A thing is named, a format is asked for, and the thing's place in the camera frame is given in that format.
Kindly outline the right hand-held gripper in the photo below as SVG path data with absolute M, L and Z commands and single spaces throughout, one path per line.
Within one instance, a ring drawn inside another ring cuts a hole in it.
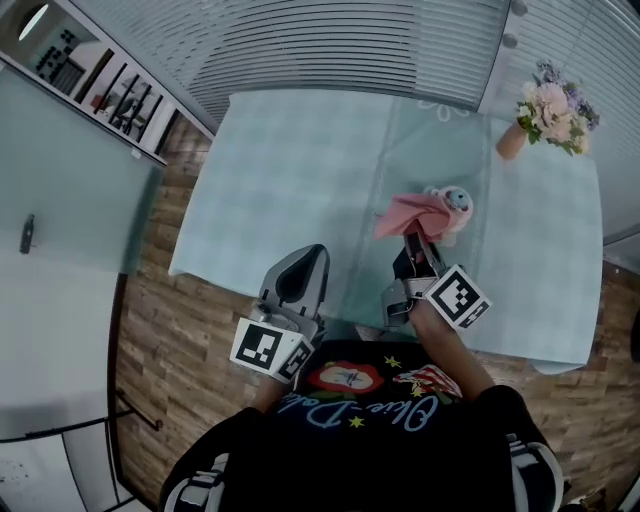
M 490 300 L 459 265 L 448 267 L 437 248 L 419 232 L 404 236 L 405 249 L 393 262 L 394 281 L 382 293 L 387 327 L 400 327 L 419 301 L 429 302 L 456 331 L 471 327 Z

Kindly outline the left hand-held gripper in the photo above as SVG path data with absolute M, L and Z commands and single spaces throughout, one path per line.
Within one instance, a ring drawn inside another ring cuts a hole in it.
M 325 299 L 329 267 L 321 244 L 298 249 L 272 266 L 259 297 L 279 307 L 257 303 L 248 318 L 239 320 L 230 361 L 281 383 L 294 380 L 325 334 L 323 322 L 309 318 Z

